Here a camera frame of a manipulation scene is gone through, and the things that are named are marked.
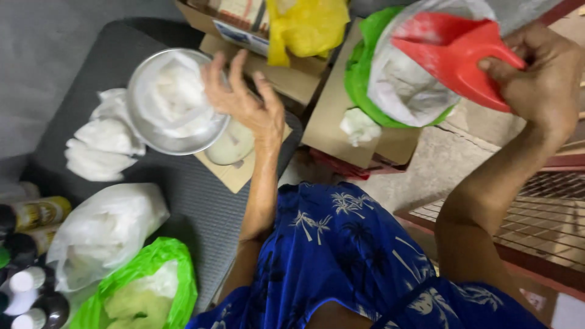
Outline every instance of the person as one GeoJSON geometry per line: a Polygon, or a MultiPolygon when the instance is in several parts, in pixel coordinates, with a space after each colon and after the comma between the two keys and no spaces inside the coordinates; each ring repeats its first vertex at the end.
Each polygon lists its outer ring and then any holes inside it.
{"type": "Polygon", "coordinates": [[[211,311],[187,328],[546,328],[492,241],[523,184],[572,134],[581,48],[533,23],[504,40],[528,66],[478,63],[526,127],[466,177],[436,221],[441,275],[402,226],[349,183],[277,190],[284,108],[262,73],[242,79],[246,51],[222,83],[222,53],[202,71],[218,111],[255,135],[256,163],[233,267],[211,311]]]}

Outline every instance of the blue dress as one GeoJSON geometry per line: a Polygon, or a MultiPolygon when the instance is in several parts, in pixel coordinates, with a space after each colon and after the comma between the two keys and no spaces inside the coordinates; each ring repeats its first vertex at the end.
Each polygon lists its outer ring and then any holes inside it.
{"type": "Polygon", "coordinates": [[[349,183],[282,186],[252,285],[187,328],[304,328],[331,300],[373,328],[546,328],[495,287],[437,277],[394,217],[349,183]]]}

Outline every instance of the white bottle cap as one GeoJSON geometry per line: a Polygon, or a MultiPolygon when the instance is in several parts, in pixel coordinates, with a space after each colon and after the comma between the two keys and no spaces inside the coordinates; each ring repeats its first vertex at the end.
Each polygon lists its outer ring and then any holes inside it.
{"type": "Polygon", "coordinates": [[[30,309],[12,322],[11,329],[42,329],[47,323],[47,315],[41,309],[30,309]]]}
{"type": "Polygon", "coordinates": [[[46,277],[42,268],[31,266],[10,278],[10,289],[15,293],[38,289],[44,284],[46,277]]]}

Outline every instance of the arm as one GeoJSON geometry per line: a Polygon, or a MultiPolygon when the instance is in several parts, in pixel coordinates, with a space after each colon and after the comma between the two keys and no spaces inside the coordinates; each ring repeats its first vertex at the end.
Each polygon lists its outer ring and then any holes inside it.
{"type": "Polygon", "coordinates": [[[526,26],[504,41],[527,59],[528,69],[517,71],[497,59],[479,66],[500,83],[502,96],[526,119],[526,127],[451,192],[437,218],[435,239],[442,276],[490,284],[533,311],[492,236],[520,188],[573,132],[583,58],[578,45],[542,25],[526,26]]]}
{"type": "Polygon", "coordinates": [[[202,70],[205,93],[219,112],[227,113],[254,133],[256,162],[242,219],[236,258],[223,284],[219,302],[234,289],[252,284],[260,248],[271,234],[276,215],[278,153],[283,138],[284,106],[260,72],[254,83],[264,102],[252,96],[242,78],[247,52],[241,50],[230,66],[227,88],[221,82],[225,57],[220,52],[202,70]]]}

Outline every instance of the yellow plastic bag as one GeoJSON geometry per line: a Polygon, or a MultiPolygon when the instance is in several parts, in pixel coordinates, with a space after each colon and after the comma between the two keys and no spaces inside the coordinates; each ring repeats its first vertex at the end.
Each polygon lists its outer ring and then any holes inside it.
{"type": "Polygon", "coordinates": [[[267,0],[270,15],[268,64],[289,66],[286,48],[298,57],[327,57],[343,41],[349,22],[346,0],[267,0]]]}

